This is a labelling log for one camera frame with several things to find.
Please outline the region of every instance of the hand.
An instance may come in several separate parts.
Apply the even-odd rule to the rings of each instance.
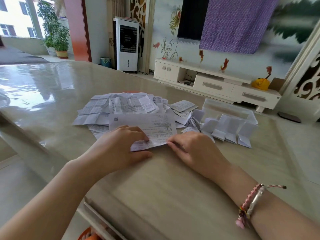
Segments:
[[[167,142],[186,165],[213,181],[216,174],[229,164],[214,142],[202,133],[190,131],[176,134],[167,139]]]
[[[130,151],[131,145],[140,140],[149,141],[149,138],[139,127],[123,125],[102,135],[79,159],[85,161],[87,167],[101,179],[109,173],[152,157],[153,153],[149,151]]]

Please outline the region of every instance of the clear plastic container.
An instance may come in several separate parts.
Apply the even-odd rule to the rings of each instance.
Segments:
[[[244,122],[249,122],[254,125],[258,124],[254,113],[250,109],[241,108],[239,106],[235,106],[233,104],[228,104],[226,102],[221,102],[214,99],[206,98],[204,104],[202,106],[202,110],[205,112],[202,118],[204,122],[205,118],[216,118],[220,119],[222,114],[228,115],[230,117],[234,117],[237,119],[242,119]]]

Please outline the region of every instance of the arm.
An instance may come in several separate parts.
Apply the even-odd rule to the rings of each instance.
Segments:
[[[152,156],[148,151],[130,152],[138,140],[149,140],[138,127],[122,126],[104,134],[0,229],[1,239],[61,239],[82,198],[98,180]]]
[[[168,145],[185,164],[220,186],[238,206],[258,184],[240,167],[227,161],[204,134],[194,131],[177,134],[168,139]],[[318,224],[268,191],[254,208],[251,223],[263,240],[316,239],[320,235]]]

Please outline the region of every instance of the glossy tabletop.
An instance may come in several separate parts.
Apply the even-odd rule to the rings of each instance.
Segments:
[[[0,105],[6,104],[0,113],[48,153],[66,161],[96,141],[86,126],[72,125],[77,110],[94,95],[146,92],[169,103],[188,100],[200,108],[205,100],[192,92],[82,61],[0,66],[0,90]],[[217,142],[217,146],[259,182],[288,186],[286,192],[273,192],[311,216],[299,169],[275,121],[256,117],[259,129],[252,136],[252,149],[228,142]],[[110,216],[113,209],[102,193],[97,194],[111,195],[127,210],[121,216],[112,215],[117,225],[132,226],[128,216],[134,214],[164,239],[257,238],[254,231],[235,226],[237,207],[214,183],[183,165],[167,145],[152,151],[153,159],[99,181],[95,187],[100,191],[89,193],[90,201]]]

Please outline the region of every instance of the potted plant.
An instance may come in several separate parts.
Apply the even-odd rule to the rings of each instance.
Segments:
[[[60,24],[53,36],[53,46],[56,49],[57,56],[61,59],[68,59],[69,37],[69,29]]]
[[[54,45],[53,37],[58,30],[60,23],[55,14],[54,7],[51,3],[43,0],[38,2],[38,16],[43,19],[43,27],[45,32],[44,46],[46,47],[50,56],[57,56]]]

